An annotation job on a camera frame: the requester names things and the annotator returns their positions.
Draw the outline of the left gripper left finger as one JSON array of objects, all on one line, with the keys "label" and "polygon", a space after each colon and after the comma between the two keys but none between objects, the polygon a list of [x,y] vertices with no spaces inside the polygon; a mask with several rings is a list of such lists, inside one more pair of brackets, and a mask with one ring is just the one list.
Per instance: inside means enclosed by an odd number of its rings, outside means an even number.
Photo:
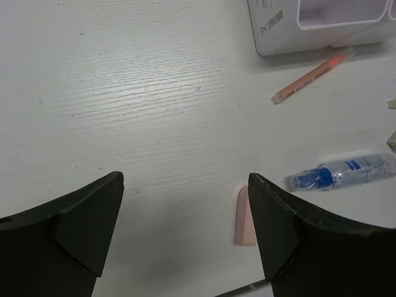
[{"label": "left gripper left finger", "polygon": [[123,199],[114,171],[89,185],[1,219],[1,296],[91,296]]}]

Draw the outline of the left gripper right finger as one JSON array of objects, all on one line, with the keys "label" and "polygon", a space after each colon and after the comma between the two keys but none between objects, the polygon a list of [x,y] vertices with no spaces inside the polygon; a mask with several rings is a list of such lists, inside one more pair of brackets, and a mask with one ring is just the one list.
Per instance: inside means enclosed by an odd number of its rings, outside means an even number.
[{"label": "left gripper right finger", "polygon": [[257,173],[248,196],[275,296],[395,295],[395,230],[336,215]]}]

